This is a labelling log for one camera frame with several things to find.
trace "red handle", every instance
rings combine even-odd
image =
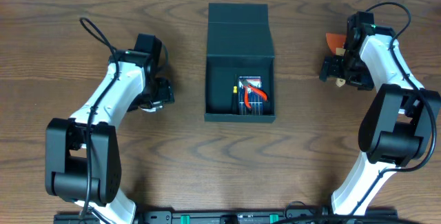
[[[244,98],[245,106],[247,106],[247,108],[250,110],[251,109],[251,105],[249,104],[249,101],[248,101],[248,89],[247,89],[247,86],[245,86],[243,89],[245,90],[245,98]]]
[[[264,101],[268,101],[268,96],[267,96],[262,90],[259,90],[258,88],[255,88],[255,87],[250,86],[250,85],[248,85],[248,87],[249,87],[254,93],[256,93],[257,95],[259,95],[260,97],[262,97],[262,99],[263,99]]]

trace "black bracket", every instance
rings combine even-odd
[[[158,66],[161,55],[162,42],[154,35],[138,34],[133,50],[118,50],[116,56],[119,61],[134,63],[144,68],[145,87],[130,104],[127,111],[138,109],[162,108],[163,104],[174,103],[174,93],[170,81],[166,78],[156,78],[160,70]]]
[[[84,143],[85,126],[72,119],[54,118],[46,129],[45,188],[64,201],[84,201],[87,189],[87,159],[72,156]],[[116,130],[107,123],[93,126],[92,192],[90,200],[104,206],[116,196],[121,182]]]
[[[441,106],[440,94],[420,91],[436,119]],[[410,123],[397,122],[400,110],[411,118]],[[405,166],[424,154],[430,136],[429,114],[415,91],[383,84],[361,123],[358,145],[371,163],[382,161]]]
[[[366,64],[360,58],[361,45],[369,35],[383,34],[393,37],[392,28],[376,26],[371,12],[357,12],[347,19],[347,36],[343,56],[325,57],[320,71],[320,80],[326,82],[328,77],[344,79],[347,85],[359,90],[372,90],[372,76]]]

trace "orange object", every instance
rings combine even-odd
[[[248,81],[246,81],[244,79],[241,79],[240,82],[242,83],[243,88],[245,90],[244,102],[245,102],[245,106],[247,106],[247,109],[249,109],[249,110],[252,109],[252,107],[251,107],[251,105],[249,104],[249,101],[248,101],[248,89],[247,88],[249,88],[252,92],[254,92],[257,95],[259,95],[260,97],[262,97],[262,99],[264,101],[268,101],[268,96],[262,90],[259,90],[258,88],[255,88],[250,83],[248,83]]]
[[[344,34],[326,33],[326,42],[333,54],[337,53],[337,48],[343,48],[345,46],[345,41],[346,35]]]

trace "box lid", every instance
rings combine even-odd
[[[274,57],[266,4],[210,3],[208,57]]]

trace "green connector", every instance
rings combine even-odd
[[[269,215],[269,222],[270,223],[278,222],[278,214],[270,214]]]
[[[181,216],[181,224],[190,224],[190,216]]]

